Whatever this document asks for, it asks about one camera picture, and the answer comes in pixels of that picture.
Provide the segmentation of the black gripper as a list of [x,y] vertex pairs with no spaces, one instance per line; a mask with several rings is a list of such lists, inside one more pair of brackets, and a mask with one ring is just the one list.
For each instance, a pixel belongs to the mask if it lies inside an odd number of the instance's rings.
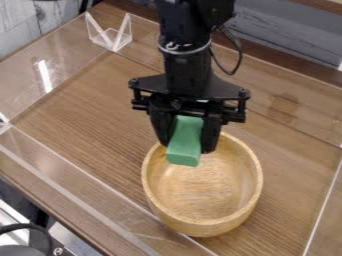
[[167,146],[171,140],[175,115],[204,118],[200,137],[204,154],[215,151],[222,124],[246,121],[251,97],[247,89],[216,76],[215,63],[212,51],[164,53],[164,72],[128,82],[132,108],[148,113],[162,145]]

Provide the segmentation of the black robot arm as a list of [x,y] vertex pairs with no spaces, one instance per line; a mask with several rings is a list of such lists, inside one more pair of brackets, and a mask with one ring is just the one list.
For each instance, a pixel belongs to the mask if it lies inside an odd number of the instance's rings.
[[222,127],[246,121],[251,93],[216,76],[212,32],[234,17],[236,0],[155,0],[160,32],[158,48],[164,72],[134,78],[132,108],[150,116],[159,142],[168,145],[176,117],[203,120],[200,150],[216,149]]

